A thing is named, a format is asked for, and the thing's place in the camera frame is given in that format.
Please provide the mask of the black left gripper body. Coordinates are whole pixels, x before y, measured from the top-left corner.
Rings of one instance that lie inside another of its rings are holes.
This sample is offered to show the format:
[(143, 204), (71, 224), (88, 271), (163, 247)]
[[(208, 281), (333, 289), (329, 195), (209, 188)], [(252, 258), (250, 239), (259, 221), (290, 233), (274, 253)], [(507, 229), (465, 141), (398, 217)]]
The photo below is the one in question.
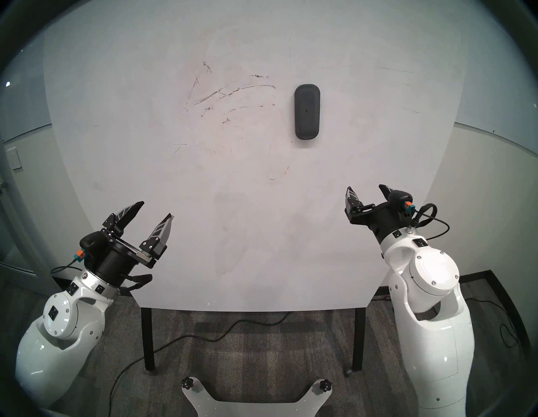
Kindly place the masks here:
[(151, 274), (129, 274), (138, 264), (151, 268), (154, 261), (146, 263), (134, 250), (104, 231), (95, 231), (84, 237), (84, 253), (84, 268), (109, 285), (121, 285), (125, 280), (135, 285), (146, 285), (153, 280)]

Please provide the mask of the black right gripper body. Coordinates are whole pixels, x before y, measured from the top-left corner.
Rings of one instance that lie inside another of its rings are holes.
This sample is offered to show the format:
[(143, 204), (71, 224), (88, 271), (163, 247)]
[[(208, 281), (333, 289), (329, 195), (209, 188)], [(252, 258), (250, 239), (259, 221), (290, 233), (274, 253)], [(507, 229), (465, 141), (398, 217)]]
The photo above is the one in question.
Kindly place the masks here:
[(398, 203), (351, 208), (351, 224), (367, 226), (379, 244), (386, 237), (401, 237), (401, 230), (410, 225), (411, 219), (412, 214), (406, 212)]

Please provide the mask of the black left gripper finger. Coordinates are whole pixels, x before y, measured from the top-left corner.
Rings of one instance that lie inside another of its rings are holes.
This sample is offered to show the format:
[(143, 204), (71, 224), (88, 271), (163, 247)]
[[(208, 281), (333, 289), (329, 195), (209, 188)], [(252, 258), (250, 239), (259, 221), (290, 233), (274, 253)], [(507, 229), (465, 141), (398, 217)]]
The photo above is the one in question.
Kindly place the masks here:
[(142, 252), (155, 260), (159, 260), (167, 249), (167, 241), (171, 232), (174, 216), (168, 214), (153, 230), (150, 236), (140, 244)]
[(144, 205), (144, 201), (136, 202), (120, 210), (118, 213), (111, 213), (103, 222), (102, 231), (114, 235), (122, 236), (124, 229), (136, 217), (138, 211)]

